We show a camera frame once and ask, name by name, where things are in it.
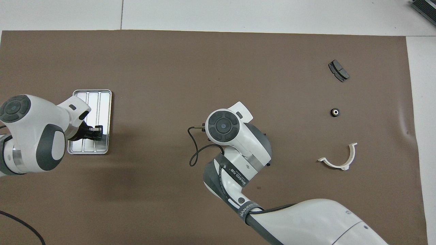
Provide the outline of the silver metal tray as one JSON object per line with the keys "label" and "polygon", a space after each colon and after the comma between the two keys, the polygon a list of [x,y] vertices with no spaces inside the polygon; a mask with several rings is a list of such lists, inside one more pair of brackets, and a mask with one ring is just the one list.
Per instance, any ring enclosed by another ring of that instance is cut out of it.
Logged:
{"label": "silver metal tray", "polygon": [[84,118],[84,123],[89,127],[100,127],[102,137],[99,141],[88,138],[78,141],[68,141],[67,151],[75,155],[98,155],[106,154],[109,150],[110,124],[112,110],[112,92],[107,89],[76,90],[74,96],[82,99],[91,108],[90,113]]}

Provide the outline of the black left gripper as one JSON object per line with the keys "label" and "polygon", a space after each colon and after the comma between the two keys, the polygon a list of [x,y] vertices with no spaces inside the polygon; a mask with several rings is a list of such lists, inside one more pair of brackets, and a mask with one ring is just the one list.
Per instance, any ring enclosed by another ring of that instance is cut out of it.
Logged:
{"label": "black left gripper", "polygon": [[85,121],[81,121],[77,132],[67,138],[68,141],[78,141],[81,139],[91,139],[92,141],[101,141],[103,137],[103,126],[96,125],[95,127],[90,127]]}

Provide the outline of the white curved plastic bracket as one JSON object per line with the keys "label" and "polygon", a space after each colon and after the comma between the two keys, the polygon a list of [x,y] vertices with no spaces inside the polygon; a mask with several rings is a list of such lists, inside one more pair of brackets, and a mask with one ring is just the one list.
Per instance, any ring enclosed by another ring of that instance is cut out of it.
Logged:
{"label": "white curved plastic bracket", "polygon": [[326,157],[321,157],[317,161],[318,162],[322,162],[322,163],[326,164],[327,166],[329,166],[331,168],[341,169],[343,171],[346,171],[346,170],[348,170],[350,168],[350,165],[355,160],[355,157],[356,157],[356,145],[358,145],[357,142],[349,144],[350,155],[349,155],[347,161],[345,161],[345,163],[343,163],[341,165],[334,165],[334,164],[332,164]]}

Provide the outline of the dark grey ribbed object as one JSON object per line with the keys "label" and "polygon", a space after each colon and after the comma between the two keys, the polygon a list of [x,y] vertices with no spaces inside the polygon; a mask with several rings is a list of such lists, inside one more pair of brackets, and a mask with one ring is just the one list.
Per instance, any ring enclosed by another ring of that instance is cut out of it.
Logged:
{"label": "dark grey ribbed object", "polygon": [[411,7],[436,26],[436,0],[412,0]]}

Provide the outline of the brown table mat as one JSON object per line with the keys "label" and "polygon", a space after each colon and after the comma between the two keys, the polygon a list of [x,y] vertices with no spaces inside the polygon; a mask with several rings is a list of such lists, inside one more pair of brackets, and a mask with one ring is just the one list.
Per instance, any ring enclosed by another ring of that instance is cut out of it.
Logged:
{"label": "brown table mat", "polygon": [[[328,64],[350,75],[340,82]],[[268,245],[203,184],[217,147],[187,129],[242,102],[271,141],[244,194],[263,208],[326,198],[388,244],[427,245],[405,37],[179,31],[8,31],[0,104],[113,94],[109,150],[0,178],[0,210],[48,245]],[[330,110],[341,114],[332,117]],[[356,157],[346,171],[332,164]]]}

